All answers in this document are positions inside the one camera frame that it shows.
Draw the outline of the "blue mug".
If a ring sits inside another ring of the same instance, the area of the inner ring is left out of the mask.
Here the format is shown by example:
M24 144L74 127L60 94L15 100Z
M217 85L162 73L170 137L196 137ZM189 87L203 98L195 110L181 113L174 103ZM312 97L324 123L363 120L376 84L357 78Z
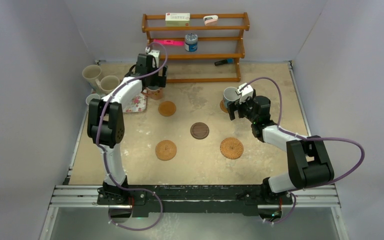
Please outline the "blue mug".
M240 102L241 96L237 93L237 90L237 87L230 86L223 91L223 105L226 109L229 108L229 104L238 104Z

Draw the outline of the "smooth wooden coaster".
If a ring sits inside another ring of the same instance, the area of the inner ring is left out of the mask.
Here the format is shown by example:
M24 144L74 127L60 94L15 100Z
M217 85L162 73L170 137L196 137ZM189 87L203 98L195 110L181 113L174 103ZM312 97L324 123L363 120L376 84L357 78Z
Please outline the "smooth wooden coaster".
M164 117L172 116L177 110L177 107L172 101L164 101L158 106L158 112Z
M220 106L220 109L221 109L223 112L228 113L228 110L227 110L227 108L225 107L223 101L220 102L219 106Z

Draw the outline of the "dark brown wooden coaster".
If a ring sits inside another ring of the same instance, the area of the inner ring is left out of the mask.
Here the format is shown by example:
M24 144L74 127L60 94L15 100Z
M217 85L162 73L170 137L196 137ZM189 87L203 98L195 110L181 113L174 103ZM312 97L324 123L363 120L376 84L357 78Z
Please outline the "dark brown wooden coaster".
M191 136L198 140L205 139L209 133L209 127L203 122L196 122L190 127Z

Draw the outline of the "cream mug with plant print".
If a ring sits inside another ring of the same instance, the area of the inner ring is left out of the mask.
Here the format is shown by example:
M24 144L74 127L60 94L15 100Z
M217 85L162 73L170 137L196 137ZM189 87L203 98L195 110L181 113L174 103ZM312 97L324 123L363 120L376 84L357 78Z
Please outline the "cream mug with plant print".
M106 94L110 94L121 83L120 79L115 75L103 77L98 83L99 88Z

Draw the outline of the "woven rattan coaster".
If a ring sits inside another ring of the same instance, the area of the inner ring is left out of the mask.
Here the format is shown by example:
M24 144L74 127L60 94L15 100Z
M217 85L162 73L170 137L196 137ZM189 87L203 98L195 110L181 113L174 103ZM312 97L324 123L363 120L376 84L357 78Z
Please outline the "woven rattan coaster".
M161 161L169 161L176 156L177 146L171 140L162 140L155 147L156 157Z
M236 160L242 156L244 145L237 138L228 137L220 143L219 149L221 154L227 159Z

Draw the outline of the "small grey white mug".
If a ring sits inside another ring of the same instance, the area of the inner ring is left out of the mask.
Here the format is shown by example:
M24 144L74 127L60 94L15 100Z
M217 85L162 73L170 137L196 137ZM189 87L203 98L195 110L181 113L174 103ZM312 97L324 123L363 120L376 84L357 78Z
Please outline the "small grey white mug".
M92 93L92 94L89 94L89 95L86 97L86 99L85 99L85 103L86 103L87 106L89 106L89 105L90 105L90 102L91 102L92 100L100 100L100 99L101 99L101 96L100 96L99 94L97 94L97 93Z

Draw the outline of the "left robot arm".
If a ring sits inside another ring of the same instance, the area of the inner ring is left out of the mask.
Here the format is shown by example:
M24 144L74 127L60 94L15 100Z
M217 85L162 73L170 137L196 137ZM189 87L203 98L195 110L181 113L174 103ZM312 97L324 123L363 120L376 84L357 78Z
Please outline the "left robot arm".
M102 193L118 205L129 199L120 143L125 134L123 109L147 87L164 88L167 67L159 58L146 53L138 55L136 64L120 84L103 99L93 99L88 106L87 135L100 149L105 178Z

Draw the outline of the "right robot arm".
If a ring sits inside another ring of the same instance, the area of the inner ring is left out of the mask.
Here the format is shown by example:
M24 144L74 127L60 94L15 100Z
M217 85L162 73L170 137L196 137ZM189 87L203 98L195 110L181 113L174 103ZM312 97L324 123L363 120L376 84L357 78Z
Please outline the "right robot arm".
M252 134L259 141L286 152L287 172L263 180L260 196L264 202L272 204L282 192L326 184L334 179L324 142L317 136L287 134L271 119L269 98L258 95L242 103L230 101L226 109L231 120L236 117L249 120Z

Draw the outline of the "pink highlighter marker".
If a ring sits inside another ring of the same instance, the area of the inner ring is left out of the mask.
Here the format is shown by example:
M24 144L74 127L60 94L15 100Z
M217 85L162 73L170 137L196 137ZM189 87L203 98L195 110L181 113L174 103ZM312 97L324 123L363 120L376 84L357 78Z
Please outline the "pink highlighter marker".
M154 39L153 42L159 43L165 46L176 46L176 47L184 46L185 44L183 41L171 40L171 39Z

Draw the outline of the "floral pattern tray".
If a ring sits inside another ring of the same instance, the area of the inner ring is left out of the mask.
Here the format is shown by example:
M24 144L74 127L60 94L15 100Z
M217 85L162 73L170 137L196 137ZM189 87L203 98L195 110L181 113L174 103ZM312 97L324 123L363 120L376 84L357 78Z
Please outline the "floral pattern tray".
M148 97L142 93L136 95L123 109L123 113L141 113L147 108Z

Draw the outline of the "black blue marker pen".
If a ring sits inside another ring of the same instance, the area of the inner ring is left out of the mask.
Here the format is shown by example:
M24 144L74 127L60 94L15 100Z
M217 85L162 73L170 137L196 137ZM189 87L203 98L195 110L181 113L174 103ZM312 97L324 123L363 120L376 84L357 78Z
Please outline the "black blue marker pen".
M219 61L216 61L214 63L215 66L222 66L222 65L228 65L228 64L233 64L234 63L234 59L233 58L228 58L228 59L223 59L223 60L219 60Z

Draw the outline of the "blue white lidded jar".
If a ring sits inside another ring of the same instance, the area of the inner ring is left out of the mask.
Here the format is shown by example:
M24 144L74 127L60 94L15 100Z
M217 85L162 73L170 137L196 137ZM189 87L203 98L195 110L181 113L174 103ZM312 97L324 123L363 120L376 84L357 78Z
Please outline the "blue white lidded jar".
M186 34L184 48L187 52L195 52L198 49L198 35L195 33Z

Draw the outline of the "white green cardboard box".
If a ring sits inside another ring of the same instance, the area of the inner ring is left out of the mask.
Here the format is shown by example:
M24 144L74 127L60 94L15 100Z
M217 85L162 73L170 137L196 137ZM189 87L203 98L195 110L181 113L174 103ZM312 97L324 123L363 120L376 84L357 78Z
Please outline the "white green cardboard box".
M190 25L190 13L173 13L165 14L166 27L188 27Z

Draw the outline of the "wooden three-tier shelf rack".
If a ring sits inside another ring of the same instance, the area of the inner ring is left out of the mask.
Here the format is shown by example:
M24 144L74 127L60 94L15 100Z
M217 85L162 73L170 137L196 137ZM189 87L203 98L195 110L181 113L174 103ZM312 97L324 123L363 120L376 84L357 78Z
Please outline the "wooden three-tier shelf rack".
M192 31L238 31L237 35L233 36L205 36L199 37L199 42L229 42L235 41L236 48L234 52L229 53L164 53L160 55L161 60L170 61L185 61L185 60L224 60L233 59L236 77L221 77L221 78L179 78L168 79L168 83L221 83L221 82L240 82L241 70L240 59L245 57L244 48L244 32L250 30L250 19L247 12L243 13L218 13L220 20L224 19L240 19L242 23L239 25L213 25L213 26L198 26L188 24L187 26L148 26L148 21L164 20L164 14L144 14L141 20L141 31L146 34L147 43L155 41L181 41L182 37L152 37L151 32L192 32Z

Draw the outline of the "black aluminium base frame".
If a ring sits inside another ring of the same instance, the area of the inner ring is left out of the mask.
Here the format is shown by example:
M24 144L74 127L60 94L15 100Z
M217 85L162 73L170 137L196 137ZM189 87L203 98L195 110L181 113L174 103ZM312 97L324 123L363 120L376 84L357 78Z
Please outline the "black aluminium base frame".
M57 185L42 240L347 240L334 185L296 191L267 204L258 186L153 185L162 205L137 194L100 205L97 185Z

